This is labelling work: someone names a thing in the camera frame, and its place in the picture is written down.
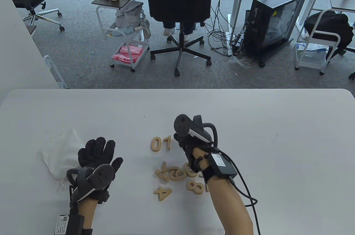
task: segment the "black glove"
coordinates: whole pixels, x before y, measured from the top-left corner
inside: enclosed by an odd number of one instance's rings
[[[78,152],[78,161],[81,167],[97,168],[102,164],[110,164],[113,159],[115,151],[115,141],[109,140],[106,143],[104,137],[90,140],[86,143],[85,148],[81,148]],[[122,157],[118,157],[113,160],[111,166],[116,173],[123,162]],[[88,197],[94,200],[100,200],[100,196],[103,192],[107,192],[108,187],[104,190],[96,190],[92,192]]]
[[[211,143],[206,143],[200,140],[199,138],[191,135],[187,136],[180,136],[177,133],[174,134],[174,139],[179,143],[179,146],[184,150],[185,155],[187,157],[187,160],[189,161],[189,167],[194,171],[194,172],[199,172],[201,170],[199,163],[195,159],[194,155],[192,152],[196,147],[199,149],[211,153],[211,152],[217,152],[217,148],[213,147]]]

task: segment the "label sticker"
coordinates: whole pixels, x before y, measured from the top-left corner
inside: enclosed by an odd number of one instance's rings
[[[54,235],[65,235],[69,222],[69,216],[58,217],[57,226],[54,231]]]
[[[218,154],[211,154],[211,155],[212,155],[214,161],[216,162],[217,166],[225,167],[223,159],[221,158],[220,155],[218,155]]]

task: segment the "person's leg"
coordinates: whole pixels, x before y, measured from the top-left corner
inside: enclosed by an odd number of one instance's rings
[[[189,35],[194,31],[195,23],[194,22],[184,22],[184,40],[189,40]]]
[[[175,23],[173,21],[164,21],[164,36],[170,36],[175,34]]]

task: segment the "computer tower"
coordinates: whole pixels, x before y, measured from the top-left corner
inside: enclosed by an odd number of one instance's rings
[[[245,53],[264,62],[265,53],[289,40],[303,3],[304,0],[253,0],[246,20]]]

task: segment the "chair wheel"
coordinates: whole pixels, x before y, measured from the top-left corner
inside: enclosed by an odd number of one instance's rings
[[[355,73],[350,74],[349,79],[354,81],[355,80]]]

